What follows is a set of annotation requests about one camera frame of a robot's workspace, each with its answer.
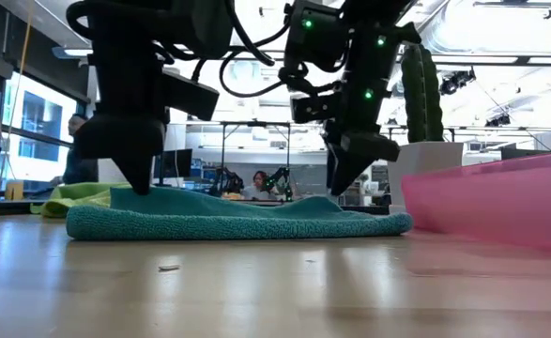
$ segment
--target desk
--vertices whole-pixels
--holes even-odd
[[[485,336],[551,338],[551,254],[424,234],[78,242],[0,217],[0,338]]]

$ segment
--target computer monitor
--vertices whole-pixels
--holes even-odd
[[[191,176],[191,149],[165,151],[154,160],[154,178],[175,178]]]
[[[518,158],[527,157],[527,156],[543,155],[548,153],[551,153],[551,151],[502,148],[500,150],[500,158],[502,160],[509,160],[509,159],[518,159]]]

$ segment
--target towel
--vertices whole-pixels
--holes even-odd
[[[41,214],[49,218],[65,218],[71,207],[75,206],[110,206],[110,189],[113,187],[127,188],[123,183],[77,183],[56,187],[48,202],[41,207],[31,205],[31,213]]]
[[[343,211],[325,197],[258,207],[158,187],[146,196],[111,189],[110,208],[74,206],[67,216],[67,233],[81,240],[348,238],[397,236],[411,227],[408,214]]]

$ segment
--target teal towel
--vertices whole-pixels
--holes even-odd
[[[343,211],[325,197],[257,207],[170,188],[147,196],[111,189],[110,208],[72,207],[67,233],[82,240],[291,239],[397,236],[407,214],[376,217]]]

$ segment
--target person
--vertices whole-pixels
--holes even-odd
[[[73,115],[69,120],[69,135],[72,136],[85,122],[85,115]],[[50,181],[52,186],[60,184],[74,184],[83,182],[98,182],[98,160],[80,159],[73,149],[67,155],[67,168],[61,177],[55,177]]]
[[[249,200],[276,200],[277,197],[273,194],[273,190],[270,192],[265,190],[265,181],[267,181],[267,173],[257,171],[253,177],[253,184],[242,191],[242,196]]]

